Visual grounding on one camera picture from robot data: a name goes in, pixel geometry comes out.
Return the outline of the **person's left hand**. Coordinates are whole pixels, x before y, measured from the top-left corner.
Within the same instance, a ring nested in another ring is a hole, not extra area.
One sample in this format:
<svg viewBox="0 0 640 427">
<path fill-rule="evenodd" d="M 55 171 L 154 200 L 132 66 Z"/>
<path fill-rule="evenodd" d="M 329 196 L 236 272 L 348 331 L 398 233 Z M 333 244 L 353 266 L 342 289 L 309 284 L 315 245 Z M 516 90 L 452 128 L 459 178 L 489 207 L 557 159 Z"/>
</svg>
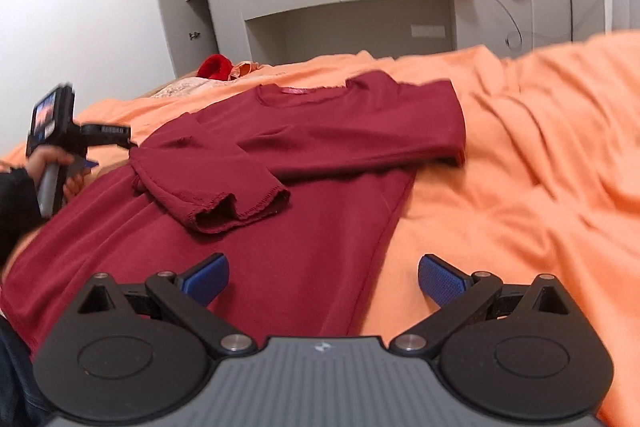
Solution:
<svg viewBox="0 0 640 427">
<path fill-rule="evenodd" d="M 39 145 L 26 159 L 25 170 L 35 187 L 39 187 L 40 182 L 50 165 L 70 166 L 74 162 L 74 156 L 62 150 L 61 147 L 52 145 Z M 85 187 L 87 176 L 91 173 L 91 168 L 85 167 L 81 171 L 66 179 L 63 186 L 65 202 L 74 199 Z"/>
</svg>

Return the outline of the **black-sleeved left forearm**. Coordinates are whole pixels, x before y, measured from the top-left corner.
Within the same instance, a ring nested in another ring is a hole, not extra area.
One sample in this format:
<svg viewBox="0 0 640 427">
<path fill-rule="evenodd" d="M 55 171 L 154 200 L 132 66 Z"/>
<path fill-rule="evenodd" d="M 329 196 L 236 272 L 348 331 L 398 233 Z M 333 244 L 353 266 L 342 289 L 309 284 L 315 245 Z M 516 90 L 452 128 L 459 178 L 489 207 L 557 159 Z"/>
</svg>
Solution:
<svg viewBox="0 0 640 427">
<path fill-rule="evenodd" d="M 1 173 L 0 204 L 0 257 L 4 267 L 20 239 L 43 221 L 35 182 L 25 168 Z"/>
</svg>

